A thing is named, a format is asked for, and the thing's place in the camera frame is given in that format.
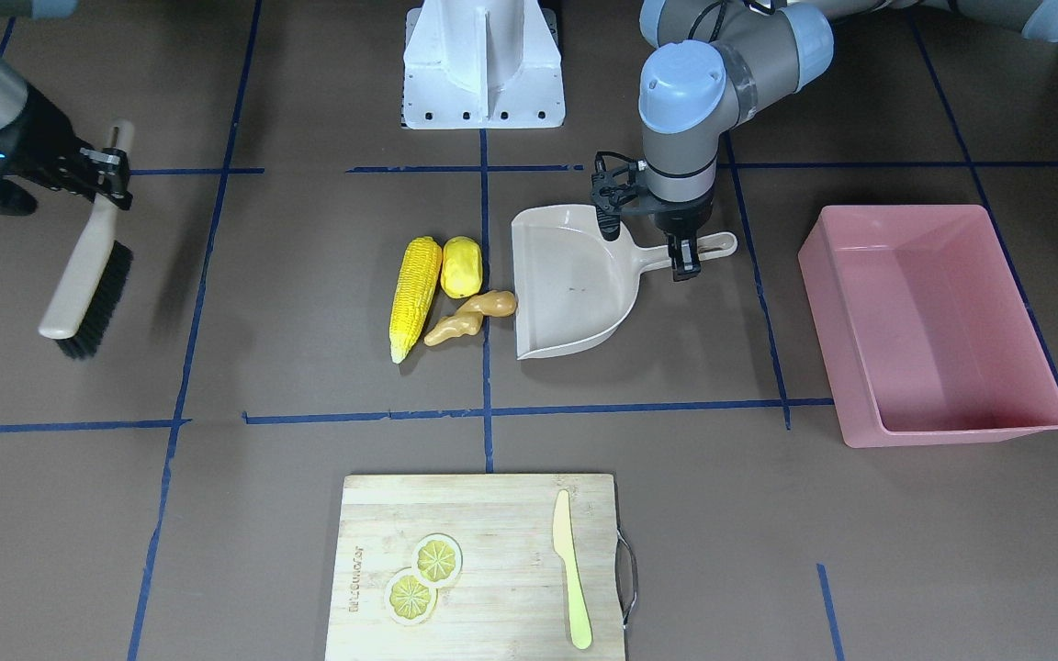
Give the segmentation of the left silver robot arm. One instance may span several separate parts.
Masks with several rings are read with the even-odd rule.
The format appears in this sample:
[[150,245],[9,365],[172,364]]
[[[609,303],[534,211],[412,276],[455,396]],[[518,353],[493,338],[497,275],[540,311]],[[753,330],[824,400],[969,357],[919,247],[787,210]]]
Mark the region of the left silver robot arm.
[[647,1],[639,76],[644,200],[665,235],[673,280],[701,271],[698,233],[714,200],[719,137],[797,94],[834,61],[844,18],[906,1]]

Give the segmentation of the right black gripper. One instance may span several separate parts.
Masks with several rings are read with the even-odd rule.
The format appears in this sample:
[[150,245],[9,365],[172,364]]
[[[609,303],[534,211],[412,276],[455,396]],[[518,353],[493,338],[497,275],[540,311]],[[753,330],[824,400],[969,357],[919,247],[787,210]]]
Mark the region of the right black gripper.
[[51,191],[67,191],[84,199],[104,200],[129,212],[133,194],[129,180],[102,180],[93,175],[130,175],[129,154],[117,147],[96,150],[77,137],[61,110],[32,110],[26,117],[16,151],[14,173]]

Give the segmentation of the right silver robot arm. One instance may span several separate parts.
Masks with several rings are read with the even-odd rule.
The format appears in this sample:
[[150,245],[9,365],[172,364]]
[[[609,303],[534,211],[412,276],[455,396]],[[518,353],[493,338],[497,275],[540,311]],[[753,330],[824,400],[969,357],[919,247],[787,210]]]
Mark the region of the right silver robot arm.
[[[75,1],[0,1],[0,17],[63,18]],[[30,215],[38,202],[11,176],[48,191],[89,201],[102,197],[129,210],[130,143],[117,126],[112,143],[96,148],[75,133],[63,110],[48,99],[0,54],[0,215]]]

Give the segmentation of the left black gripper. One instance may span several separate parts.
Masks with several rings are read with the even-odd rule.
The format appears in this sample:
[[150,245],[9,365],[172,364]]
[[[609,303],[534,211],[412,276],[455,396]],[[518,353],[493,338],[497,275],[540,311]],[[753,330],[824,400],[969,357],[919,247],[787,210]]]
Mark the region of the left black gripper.
[[685,281],[696,277],[701,272],[700,247],[698,247],[698,231],[711,217],[711,197],[701,196],[698,199],[685,202],[658,200],[658,209],[654,213],[654,223],[662,229],[669,239],[669,255],[671,259],[672,280]]

